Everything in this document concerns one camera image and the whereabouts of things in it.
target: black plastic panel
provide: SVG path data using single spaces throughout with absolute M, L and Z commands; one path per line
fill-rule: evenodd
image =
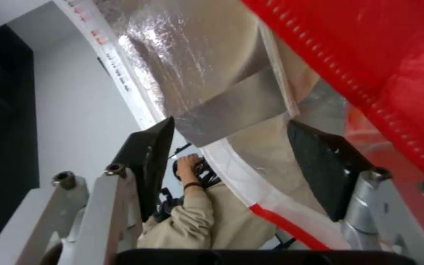
M 345 217 L 360 172 L 373 168 L 345 138 L 290 121 L 287 135 L 313 194 L 332 221 Z
M 142 220 L 153 214 L 158 202 L 174 133 L 172 117 L 131 134 L 112 163 L 124 164 L 135 174 Z

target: beige sweatshirt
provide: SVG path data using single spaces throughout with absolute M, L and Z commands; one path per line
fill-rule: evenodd
M 188 193 L 184 205 L 173 208 L 163 222 L 149 218 L 138 247 L 258 249 L 275 233 L 275 225 L 254 215 L 218 183 Z

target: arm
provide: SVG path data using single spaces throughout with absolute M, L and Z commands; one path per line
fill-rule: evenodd
M 197 154 L 178 159 L 177 175 L 183 186 L 198 182 L 194 176 Z M 139 248 L 210 248 L 213 225 L 212 203 L 202 187 L 184 191 L 184 205 L 173 208 L 171 217 L 156 225 L 139 240 Z

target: foil sheet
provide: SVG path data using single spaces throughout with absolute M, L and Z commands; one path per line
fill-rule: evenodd
M 157 114 L 182 116 L 272 66 L 288 112 L 284 107 L 274 118 L 226 140 L 280 192 L 323 212 L 295 163 L 285 134 L 286 122 L 297 114 L 294 99 L 300 101 L 310 94 L 319 76 L 272 32 L 262 35 L 263 25 L 240 1 L 97 0 L 96 5 L 127 55 L 133 78 L 147 91 Z M 266 107 L 256 104 L 263 111 Z M 211 116 L 200 118 L 218 122 Z M 242 175 L 245 185 L 245 171 Z
M 155 111 L 180 116 L 269 65 L 239 1 L 97 0 Z

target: person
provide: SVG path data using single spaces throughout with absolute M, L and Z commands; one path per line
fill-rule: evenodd
M 254 215 L 221 181 L 207 189 L 194 175 L 197 154 L 178 159 L 176 174 L 184 203 L 157 223 L 150 217 L 138 248 L 258 249 L 276 233 L 276 225 Z

